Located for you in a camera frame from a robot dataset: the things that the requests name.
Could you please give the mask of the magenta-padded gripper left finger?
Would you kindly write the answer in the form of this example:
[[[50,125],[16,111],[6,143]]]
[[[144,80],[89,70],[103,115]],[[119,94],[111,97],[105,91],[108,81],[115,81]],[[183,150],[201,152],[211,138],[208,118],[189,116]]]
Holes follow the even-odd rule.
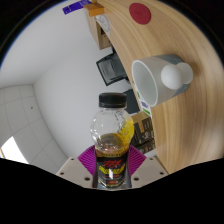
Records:
[[[95,171],[95,147],[90,146],[78,157],[69,157],[56,175],[81,187],[94,188]]]

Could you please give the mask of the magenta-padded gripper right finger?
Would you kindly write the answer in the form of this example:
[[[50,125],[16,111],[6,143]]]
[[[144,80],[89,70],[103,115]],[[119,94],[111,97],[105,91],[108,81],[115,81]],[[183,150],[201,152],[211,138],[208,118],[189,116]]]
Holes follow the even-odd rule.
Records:
[[[127,171],[131,188],[143,187],[168,175],[155,157],[146,157],[133,146],[129,147]]]

